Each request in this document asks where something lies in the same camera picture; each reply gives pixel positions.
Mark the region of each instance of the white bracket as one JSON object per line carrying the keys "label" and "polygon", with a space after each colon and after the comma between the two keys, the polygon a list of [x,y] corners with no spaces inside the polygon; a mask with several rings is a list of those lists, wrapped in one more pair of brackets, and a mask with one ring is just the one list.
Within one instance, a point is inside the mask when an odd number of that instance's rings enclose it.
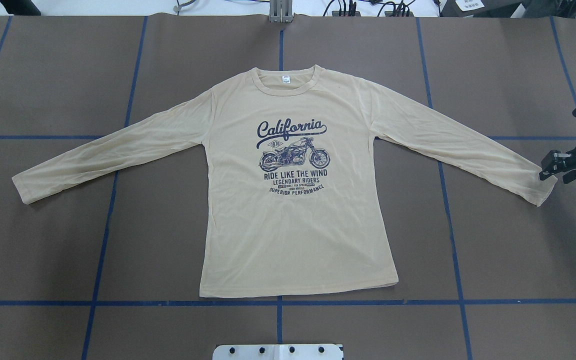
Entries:
{"label": "white bracket", "polygon": [[270,22],[292,23],[293,0],[270,0]]}
{"label": "white bracket", "polygon": [[341,344],[220,345],[212,360],[344,360]]}

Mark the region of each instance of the crew neckline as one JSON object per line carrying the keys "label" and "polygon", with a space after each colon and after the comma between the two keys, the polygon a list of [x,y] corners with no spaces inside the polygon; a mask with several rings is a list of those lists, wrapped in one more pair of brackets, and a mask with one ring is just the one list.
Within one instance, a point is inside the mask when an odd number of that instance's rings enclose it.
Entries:
{"label": "crew neckline", "polygon": [[[318,64],[310,67],[305,68],[303,70],[284,70],[284,71],[272,71],[272,70],[262,70],[260,68],[254,67],[250,70],[250,75],[252,76],[252,80],[254,85],[262,92],[272,95],[272,96],[295,96],[305,93],[312,89],[317,82],[320,80],[320,74],[324,68],[319,66]],[[260,75],[265,76],[283,76],[283,75],[290,75],[290,76],[299,76],[304,74],[312,74],[310,80],[305,82],[303,85],[299,86],[298,88],[294,89],[273,89],[266,86],[261,78]]]}

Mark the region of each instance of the white metal plate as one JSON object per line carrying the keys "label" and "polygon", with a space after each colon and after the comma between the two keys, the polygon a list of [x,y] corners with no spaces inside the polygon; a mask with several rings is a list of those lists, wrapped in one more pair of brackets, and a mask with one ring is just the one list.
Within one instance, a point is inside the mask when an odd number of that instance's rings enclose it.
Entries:
{"label": "white metal plate", "polygon": [[341,344],[220,345],[212,360],[343,360]]}

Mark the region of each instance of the cream shirt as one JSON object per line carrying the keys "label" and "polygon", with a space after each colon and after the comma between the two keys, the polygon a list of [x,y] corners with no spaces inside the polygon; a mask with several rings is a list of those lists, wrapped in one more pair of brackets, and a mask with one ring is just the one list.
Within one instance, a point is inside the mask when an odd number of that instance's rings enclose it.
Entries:
{"label": "cream shirt", "polygon": [[317,65],[240,73],[13,182],[29,204],[202,144],[209,214],[199,296],[387,287],[399,279],[377,199],[375,137],[537,206],[556,182],[540,181],[536,164],[425,105]]}

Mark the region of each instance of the graphic print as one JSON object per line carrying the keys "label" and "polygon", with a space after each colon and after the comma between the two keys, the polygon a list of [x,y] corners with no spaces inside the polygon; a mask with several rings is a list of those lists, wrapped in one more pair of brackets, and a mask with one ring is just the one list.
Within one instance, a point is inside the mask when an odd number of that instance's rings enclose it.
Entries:
{"label": "graphic print", "polygon": [[[270,182],[271,193],[300,196],[324,189],[322,178],[329,174],[326,167],[330,164],[330,155],[326,149],[315,147],[312,135],[321,135],[326,133],[327,129],[322,121],[315,119],[294,124],[290,118],[286,118],[285,121],[277,121],[274,127],[270,127],[268,121],[259,124],[256,134],[261,141],[256,144],[256,148],[272,140],[267,146],[273,150],[263,151],[259,160],[259,167],[265,172],[263,180]],[[284,143],[278,138],[288,141],[290,137],[299,139],[288,146],[280,147]],[[303,166],[306,159],[317,170],[277,171],[283,167]]]}

